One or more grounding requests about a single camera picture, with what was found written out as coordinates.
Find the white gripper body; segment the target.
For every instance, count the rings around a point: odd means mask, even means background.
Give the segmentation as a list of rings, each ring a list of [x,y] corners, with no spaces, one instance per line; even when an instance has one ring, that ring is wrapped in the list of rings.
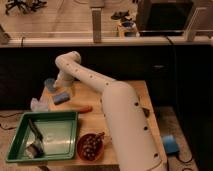
[[[69,87],[72,84],[72,77],[62,71],[57,75],[57,79],[54,82],[54,88]]]

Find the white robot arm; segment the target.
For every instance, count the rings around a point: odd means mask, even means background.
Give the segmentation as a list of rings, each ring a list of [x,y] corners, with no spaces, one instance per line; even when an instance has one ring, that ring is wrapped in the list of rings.
[[[55,59],[56,83],[69,85],[77,78],[101,93],[101,105],[120,171],[167,171],[135,89],[128,83],[80,65],[72,51]]]

